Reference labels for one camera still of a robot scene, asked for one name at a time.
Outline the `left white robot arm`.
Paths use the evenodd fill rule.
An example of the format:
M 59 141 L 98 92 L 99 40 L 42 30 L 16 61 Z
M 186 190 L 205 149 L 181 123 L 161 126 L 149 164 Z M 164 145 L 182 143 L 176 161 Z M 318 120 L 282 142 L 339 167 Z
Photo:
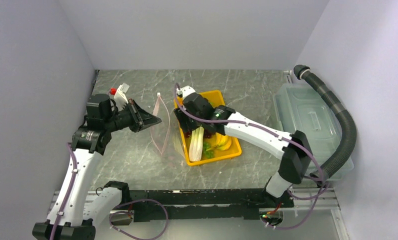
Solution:
M 130 205 L 129 185 L 120 181 L 108 182 L 92 203 L 85 204 L 112 133 L 125 128 L 137 133 L 162 121 L 131 98 L 123 98 L 121 104 L 118 108 L 117 101 L 104 93 L 89 98 L 84 122 L 67 144 L 70 159 L 55 204 L 46 220 L 33 227 L 37 240 L 93 240 L 112 209 L 124 210 Z

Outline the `celery stalk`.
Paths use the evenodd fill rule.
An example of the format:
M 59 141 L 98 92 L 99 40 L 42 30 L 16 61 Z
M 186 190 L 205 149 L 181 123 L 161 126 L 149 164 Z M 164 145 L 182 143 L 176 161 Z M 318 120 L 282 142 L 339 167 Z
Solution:
M 191 133 L 188 151 L 190 162 L 198 162 L 202 158 L 204 131 L 203 127 L 198 127 Z

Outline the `yellow plastic tray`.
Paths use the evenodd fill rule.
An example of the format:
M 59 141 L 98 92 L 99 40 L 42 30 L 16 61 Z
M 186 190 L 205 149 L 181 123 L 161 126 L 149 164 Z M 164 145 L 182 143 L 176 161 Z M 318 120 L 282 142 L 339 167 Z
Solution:
M 210 101 L 210 104 L 215 108 L 219 105 L 225 105 L 225 100 L 223 98 L 223 94 L 220 90 L 210 90 L 205 92 L 200 92 L 204 98 Z M 190 150 L 190 142 L 191 138 L 189 134 L 184 134 L 181 125 L 179 124 L 179 132 L 181 136 L 181 146 L 182 153 L 185 157 L 186 164 L 190 167 L 200 166 L 204 164 L 214 163 L 222 160 L 228 160 L 235 157 L 238 157 L 242 154 L 242 148 L 240 146 L 239 140 L 235 137 L 230 137 L 231 145 L 226 150 L 214 149 L 213 154 L 203 153 L 201 156 L 201 160 L 199 161 L 191 161 L 189 157 Z

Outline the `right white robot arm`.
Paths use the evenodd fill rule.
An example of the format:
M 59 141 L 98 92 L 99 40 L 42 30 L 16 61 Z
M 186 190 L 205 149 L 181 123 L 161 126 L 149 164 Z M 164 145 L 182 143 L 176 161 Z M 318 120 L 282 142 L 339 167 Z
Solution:
M 269 208 L 276 207 L 292 185 L 303 181 L 310 163 L 315 160 L 306 135 L 299 130 L 294 133 L 275 130 L 225 105 L 213 107 L 190 87 L 176 89 L 173 95 L 180 125 L 244 140 L 280 160 L 277 172 L 263 188 L 262 200 Z

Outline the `clear zip top bag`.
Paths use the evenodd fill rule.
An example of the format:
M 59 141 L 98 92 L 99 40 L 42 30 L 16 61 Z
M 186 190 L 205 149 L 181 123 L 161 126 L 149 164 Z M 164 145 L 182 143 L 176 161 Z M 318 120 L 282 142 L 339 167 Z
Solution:
M 161 122 L 150 128 L 150 138 L 154 145 L 154 152 L 158 159 L 171 166 L 183 166 L 185 154 L 183 152 L 179 127 L 173 109 L 167 107 L 160 92 L 152 114 L 161 119 Z

